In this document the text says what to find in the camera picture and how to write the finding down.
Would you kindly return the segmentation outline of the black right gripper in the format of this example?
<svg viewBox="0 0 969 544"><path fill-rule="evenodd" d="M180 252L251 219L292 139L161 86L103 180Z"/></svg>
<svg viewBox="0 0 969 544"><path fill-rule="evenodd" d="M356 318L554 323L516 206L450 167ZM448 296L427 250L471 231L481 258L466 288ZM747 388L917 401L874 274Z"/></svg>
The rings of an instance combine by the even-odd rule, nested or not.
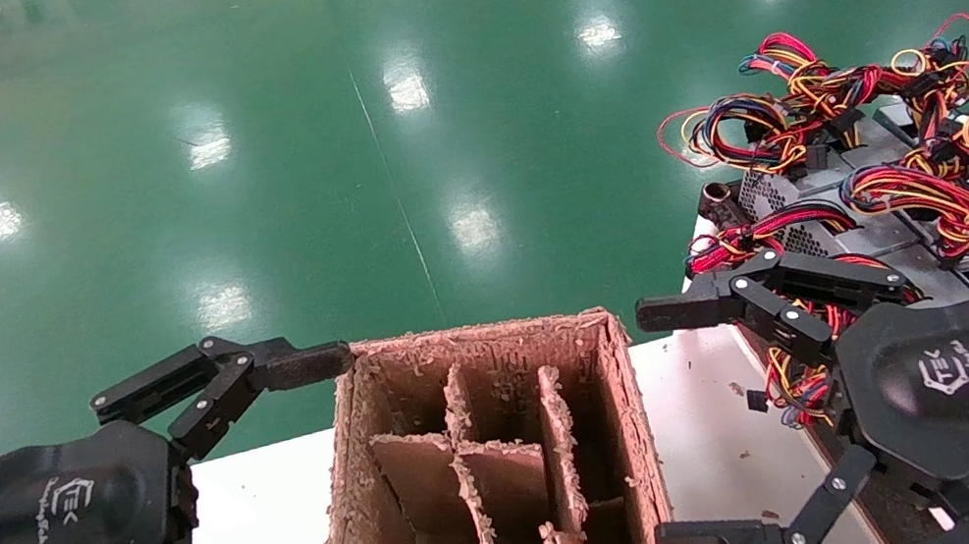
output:
<svg viewBox="0 0 969 544"><path fill-rule="evenodd" d="M969 544L969 300L906 306L898 269L768 250L738 267L692 276L681 294L638 300L642 331L740 324L805 365L835 366L862 445L879 449L952 519L913 544ZM657 524L655 544L825 544L879 470L848 447L787 527L752 520Z"/></svg>

